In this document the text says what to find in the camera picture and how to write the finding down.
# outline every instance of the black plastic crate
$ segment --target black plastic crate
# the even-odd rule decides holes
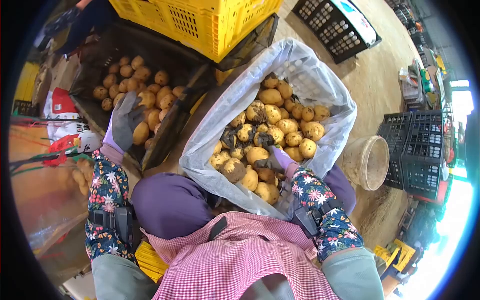
[[[401,157],[405,191],[435,199],[442,174],[443,153],[442,111],[413,112]]]
[[[384,185],[403,190],[403,172],[401,155],[405,147],[411,112],[384,115],[377,135],[383,137],[388,144],[390,161]]]
[[[353,3],[349,3],[360,12]],[[292,11],[320,40],[335,63],[341,63],[382,41],[375,31],[375,42],[367,45],[350,20],[330,0],[299,0]]]

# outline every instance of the yellow potato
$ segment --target yellow potato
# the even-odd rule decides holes
[[[313,107],[313,110],[315,111],[315,116],[313,117],[314,121],[322,122],[322,121],[325,121],[327,118],[330,117],[330,111],[328,110],[328,107],[326,107],[326,106],[315,105]]]
[[[172,94],[174,94],[175,96],[178,97],[183,93],[184,89],[185,89],[184,86],[176,86],[176,87],[173,88]]]
[[[292,109],[292,116],[297,120],[301,120],[301,112],[303,111],[303,105],[297,103],[295,107]]]
[[[167,109],[167,108],[172,107],[173,102],[175,102],[176,99],[177,99],[177,97],[175,97],[173,94],[166,95],[165,97],[163,97],[160,100],[160,108],[161,109]]]
[[[275,143],[278,144],[283,140],[283,132],[280,130],[280,128],[276,126],[270,126],[268,128],[267,133],[271,136],[273,136],[273,139],[275,140]]]
[[[282,96],[280,95],[280,92],[274,88],[269,88],[262,91],[258,95],[258,98],[263,104],[275,104],[282,100]]]
[[[120,68],[120,75],[125,78],[130,78],[133,74],[133,69],[131,65],[124,65]]]
[[[300,154],[300,149],[298,147],[287,147],[284,151],[296,162],[303,161],[303,156]]]
[[[313,120],[314,116],[315,116],[315,111],[311,106],[305,106],[301,111],[301,118],[306,122],[310,122],[311,120]]]
[[[311,139],[314,142],[316,142],[320,140],[322,136],[325,134],[325,129],[320,123],[308,122],[303,127],[302,132],[307,139]]]
[[[110,98],[105,98],[102,100],[102,109],[104,111],[109,111],[113,107],[113,100]]]
[[[119,91],[121,93],[126,93],[128,92],[128,89],[127,89],[127,82],[128,82],[128,78],[127,79],[123,79],[120,84],[119,84]]]
[[[138,81],[135,78],[129,78],[127,81],[127,91],[132,92],[138,88]]]
[[[160,114],[158,115],[158,119],[159,119],[160,121],[163,121],[163,119],[165,118],[165,116],[167,115],[167,113],[168,113],[169,111],[170,111],[170,108],[166,108],[166,109],[162,110],[162,111],[160,112]]]
[[[247,161],[249,164],[253,165],[253,163],[260,159],[268,158],[270,154],[266,149],[261,147],[253,147],[247,153]]]
[[[266,88],[275,88],[278,84],[278,77],[275,75],[275,73],[271,72],[265,77],[262,84]]]
[[[218,170],[223,163],[225,163],[228,160],[228,158],[220,155],[220,154],[213,154],[209,159],[208,163],[212,165],[212,167],[215,170]]]
[[[128,63],[130,62],[130,58],[128,56],[124,56],[120,59],[120,66],[124,66],[124,65],[128,65]]]
[[[108,74],[103,80],[103,86],[109,89],[112,85],[117,83],[117,77],[115,74]]]
[[[148,128],[153,131],[155,130],[155,127],[160,123],[160,120],[158,119],[158,115],[160,114],[159,109],[154,109],[148,114]]]
[[[290,147],[296,147],[300,144],[301,140],[303,139],[303,136],[301,132],[295,131],[295,132],[290,132],[287,134],[285,137],[285,142],[290,146]]]
[[[106,88],[104,88],[103,86],[97,86],[93,90],[93,97],[98,99],[98,100],[103,100],[103,99],[107,98],[107,96],[108,96],[108,90]]]
[[[142,99],[139,105],[145,105],[147,108],[152,108],[155,104],[155,95],[150,91],[143,91],[138,96]]]
[[[159,85],[167,85],[169,81],[169,76],[166,71],[158,71],[155,74],[155,83]]]
[[[137,70],[137,69],[143,67],[144,63],[145,63],[144,59],[140,55],[137,55],[132,60],[132,69]]]
[[[317,151],[317,144],[311,139],[303,139],[300,142],[299,150],[304,158],[312,158]]]
[[[239,125],[242,125],[245,123],[245,112],[242,111],[238,116],[234,117],[232,122],[230,122],[230,125],[232,127],[237,128]]]
[[[118,63],[114,63],[108,68],[110,74],[118,73],[118,71],[120,71],[120,65]]]
[[[140,146],[145,143],[148,139],[150,131],[148,130],[148,124],[145,122],[140,122],[138,126],[133,131],[133,144]]]
[[[283,103],[283,107],[285,107],[285,109],[288,111],[288,112],[292,112],[293,108],[295,107],[295,102],[292,100],[292,98],[289,98],[289,99],[285,99],[285,102]]]
[[[120,93],[119,87],[120,86],[118,84],[114,84],[110,87],[110,89],[108,89],[108,95],[110,98],[115,99],[115,97]]]
[[[155,95],[158,94],[158,91],[160,91],[162,87],[159,84],[151,84],[147,87],[147,90],[150,92],[154,93]]]
[[[267,113],[268,122],[270,124],[276,124],[282,119],[282,112],[277,106],[273,104],[266,104],[265,112]]]
[[[215,149],[213,149],[213,154],[219,154],[222,151],[222,142],[218,141],[215,145]]]

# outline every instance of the white plastic bag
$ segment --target white plastic bag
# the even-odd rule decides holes
[[[322,122],[325,136],[317,141],[315,156],[303,162],[324,177],[347,143],[357,106],[340,79],[318,60],[313,50],[292,38],[283,39],[265,50],[225,90],[192,134],[179,163],[188,176],[207,191],[253,214],[290,219],[289,187],[282,190],[281,200],[272,207],[240,183],[234,186],[208,163],[225,126],[252,103],[260,83],[270,72],[287,78],[303,105],[323,104],[330,108],[332,116]]]

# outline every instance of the potato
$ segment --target potato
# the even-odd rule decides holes
[[[268,158],[270,154],[266,149],[261,147],[253,147],[247,153],[247,161],[249,164],[253,165],[253,163],[260,159]]]
[[[225,178],[231,183],[237,183],[247,174],[247,169],[243,163],[237,158],[227,160],[218,169]]]
[[[266,181],[268,183],[273,183],[275,182],[275,172],[271,169],[268,168],[261,168],[258,169],[258,178],[260,178],[263,181]]]
[[[292,97],[292,87],[285,80],[279,80],[276,89],[280,92],[283,99],[290,99],[290,97]]]
[[[297,120],[301,120],[301,112],[303,111],[303,105],[297,103],[295,107],[292,109],[292,116]]]
[[[247,166],[247,173],[243,176],[240,183],[250,191],[254,191],[258,185],[258,174],[252,169],[252,165]]]
[[[237,132],[237,137],[242,142],[248,141],[252,137],[253,126],[251,124],[243,124],[242,128]]]
[[[102,86],[97,86],[94,90],[93,90],[93,97],[98,99],[98,100],[103,100],[105,98],[107,98],[108,96],[108,90]]]
[[[110,87],[110,89],[108,89],[108,95],[110,96],[110,98],[112,99],[115,99],[115,97],[120,93],[120,90],[119,90],[119,85],[118,84],[114,84]]]
[[[218,141],[215,145],[215,149],[213,149],[213,154],[219,154],[222,151],[222,142]]]
[[[218,170],[218,168],[220,168],[221,165],[223,165],[224,162],[226,162],[228,160],[228,158],[220,155],[220,154],[213,154],[209,159],[208,159],[208,163],[210,163],[210,165],[212,165],[212,167],[215,169],[215,170]]]
[[[142,99],[138,105],[145,105],[147,108],[152,108],[155,104],[155,95],[150,91],[143,91],[138,94]]]
[[[133,69],[131,65],[124,65],[120,68],[120,75],[125,78],[130,78],[133,74]]]
[[[284,151],[296,162],[299,163],[303,161],[303,156],[300,154],[300,149],[298,147],[287,147],[284,149]]]
[[[115,76],[115,74],[108,74],[103,80],[103,86],[107,89],[116,83],[117,83],[117,77]]]
[[[275,204],[280,197],[280,192],[276,186],[266,182],[259,182],[257,188],[253,192],[270,205]]]
[[[117,105],[117,103],[120,101],[120,99],[125,96],[125,93],[119,93],[118,95],[115,96],[115,99],[113,99],[113,107]]]
[[[266,104],[265,112],[267,113],[268,122],[270,124],[276,124],[282,119],[282,112],[277,106],[273,104]]]
[[[299,150],[304,158],[312,158],[315,155],[315,151],[317,151],[317,144],[311,139],[302,139]]]
[[[276,102],[282,100],[282,96],[280,95],[280,92],[274,88],[269,88],[262,91],[258,95],[258,98],[263,104],[275,104]]]
[[[159,85],[167,85],[169,81],[168,73],[166,71],[158,71],[155,74],[155,83]]]
[[[271,72],[265,77],[262,84],[266,88],[275,88],[278,84],[278,77],[275,75],[275,73]]]
[[[298,131],[299,129],[298,123],[292,119],[281,119],[275,126],[280,128],[284,135]]]
[[[268,126],[266,124],[260,124],[257,127],[257,132],[267,132]]]
[[[255,122],[266,122],[268,120],[265,112],[265,105],[260,100],[255,100],[247,107],[247,119]]]
[[[327,118],[330,117],[330,111],[328,110],[328,107],[326,107],[326,106],[315,105],[313,107],[313,110],[315,111],[315,116],[313,117],[314,121],[322,122],[322,121],[325,121]]]
[[[280,113],[282,114],[282,119],[288,119],[290,117],[288,111],[284,108],[280,109]]]
[[[292,112],[293,108],[295,107],[296,103],[295,101],[293,101],[292,98],[290,99],[285,99],[285,102],[283,104],[283,107],[285,107],[285,109],[288,111],[288,112]]]
[[[132,92],[138,88],[138,81],[135,78],[129,78],[127,81],[127,91]]]
[[[184,89],[185,89],[184,86],[176,86],[176,87],[173,88],[172,94],[174,94],[175,96],[178,97],[183,93]]]
[[[278,143],[278,145],[279,145],[280,147],[282,147],[282,149],[285,148],[285,147],[287,146],[287,143],[285,142],[285,138],[282,139],[282,140]]]
[[[130,58],[128,56],[124,56],[120,59],[120,66],[127,65],[130,62]]]
[[[133,73],[132,78],[135,78],[136,80],[140,82],[145,82],[148,80],[148,78],[152,75],[152,71],[148,67],[139,67],[135,73]]]
[[[152,145],[152,142],[153,142],[153,137],[145,141],[145,144],[144,144],[145,150],[148,150],[148,148],[150,148],[150,146]]]
[[[122,81],[120,81],[119,91],[120,91],[121,93],[126,93],[126,92],[128,92],[127,82],[128,82],[128,78],[127,78],[127,79],[123,79]]]
[[[307,139],[311,139],[316,142],[325,134],[325,129],[320,123],[308,122],[303,127],[302,132]]]
[[[102,109],[104,111],[109,111],[113,108],[113,100],[110,98],[105,98],[102,100]]]
[[[283,131],[281,131],[280,128],[276,126],[273,126],[273,125],[270,126],[270,128],[268,128],[267,133],[273,136],[273,139],[276,144],[278,144],[283,139]]]
[[[285,137],[285,142],[290,146],[290,147],[296,147],[300,144],[301,140],[303,139],[303,136],[301,132],[295,131],[295,132],[290,132],[287,134]]]
[[[162,99],[160,99],[160,109],[167,109],[173,106],[173,102],[177,97],[175,97],[173,94],[168,94]]]
[[[306,122],[310,122],[311,120],[313,120],[314,116],[315,116],[315,111],[313,111],[313,107],[311,106],[305,106],[301,111],[301,118]]]
[[[153,131],[155,127],[160,123],[158,115],[160,114],[159,109],[154,109],[148,114],[148,128]]]
[[[230,152],[230,156],[237,159],[243,158],[243,149],[242,148],[235,148]]]
[[[242,111],[238,116],[234,117],[233,120],[230,122],[232,127],[237,128],[239,125],[243,125],[245,123],[245,112]]]
[[[133,131],[133,144],[140,146],[145,143],[148,139],[150,131],[148,130],[148,124],[145,122],[140,122],[138,126]]]
[[[132,69],[137,70],[137,69],[143,67],[144,63],[145,63],[144,59],[140,55],[137,55],[132,60]]]
[[[160,122],[163,121],[163,119],[165,119],[165,116],[169,111],[170,111],[170,108],[166,108],[160,112],[160,114],[158,115],[158,119],[160,120]]]
[[[110,74],[112,73],[118,73],[118,71],[120,71],[120,65],[116,62],[114,64],[112,64],[109,68],[108,68],[108,72]]]
[[[147,87],[147,90],[156,95],[161,88],[162,87],[159,84],[151,84]]]
[[[220,151],[220,155],[225,157],[227,159],[231,159],[232,157],[230,156],[230,152],[228,152],[227,150],[223,150],[223,151]]]

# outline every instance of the person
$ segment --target person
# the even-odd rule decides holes
[[[130,92],[118,102],[103,145],[92,154],[96,164],[89,211],[113,213],[130,205],[121,162],[132,145],[133,130],[143,119],[139,101]],[[311,170],[280,149],[271,151],[268,163],[282,168],[296,204],[319,210],[337,199]],[[333,172],[337,185],[331,182],[332,187],[341,182],[350,186],[336,168]],[[335,192],[354,198],[353,190],[345,190]],[[142,231],[169,264],[159,284],[140,270],[133,249],[117,232],[87,220],[85,246],[97,299],[383,299],[373,254],[364,248],[343,208],[334,207],[323,215],[315,247],[291,222],[234,211],[214,217],[208,197],[196,182],[172,173],[136,184],[131,201]],[[312,263],[314,257],[321,268]]]

